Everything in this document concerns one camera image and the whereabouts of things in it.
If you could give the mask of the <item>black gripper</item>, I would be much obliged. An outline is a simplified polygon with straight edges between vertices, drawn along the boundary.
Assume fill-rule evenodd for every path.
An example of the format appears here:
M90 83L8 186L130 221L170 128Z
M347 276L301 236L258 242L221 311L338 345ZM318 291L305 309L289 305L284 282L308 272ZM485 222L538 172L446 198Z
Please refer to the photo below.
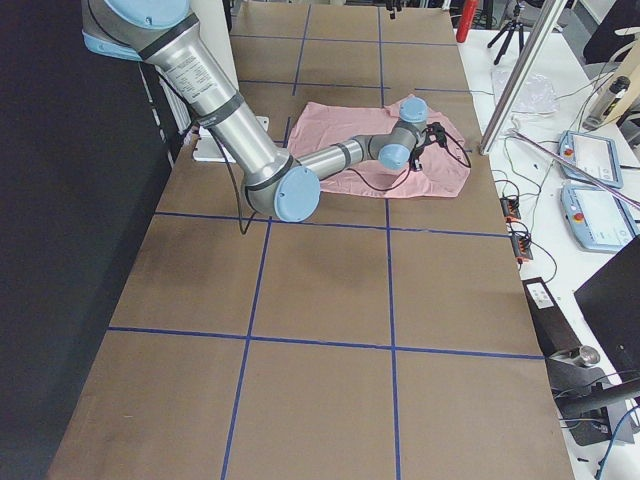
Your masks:
M414 148L409 157L409 168L411 171L422 171L423 166L420 160L424 148L436 143L440 148L447 150L447 133L439 122L427 124L424 130L424 139L418 148Z

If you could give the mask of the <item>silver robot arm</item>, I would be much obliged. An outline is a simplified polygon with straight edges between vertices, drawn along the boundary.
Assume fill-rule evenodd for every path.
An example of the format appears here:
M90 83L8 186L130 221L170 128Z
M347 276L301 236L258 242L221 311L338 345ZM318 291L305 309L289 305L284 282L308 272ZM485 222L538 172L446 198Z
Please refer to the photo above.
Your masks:
M430 139L428 107L411 97L387 134L358 135L295 158L275 145L200 36L187 1L84 1L86 47L160 68L200 126L244 172L244 196L258 213L301 222L316 210L322 180L362 161L389 169L410 163Z

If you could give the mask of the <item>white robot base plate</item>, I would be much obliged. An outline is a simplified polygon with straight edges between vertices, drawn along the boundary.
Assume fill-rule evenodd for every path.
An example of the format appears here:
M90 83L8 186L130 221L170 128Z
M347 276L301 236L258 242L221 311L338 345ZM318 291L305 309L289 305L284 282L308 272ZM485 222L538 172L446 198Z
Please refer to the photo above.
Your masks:
M223 162L223 155L226 155L229 162L235 163L235 158L231 153L225 147L219 148L213 135L208 130L200 126L197 134L198 140L193 152L193 158L196 161Z

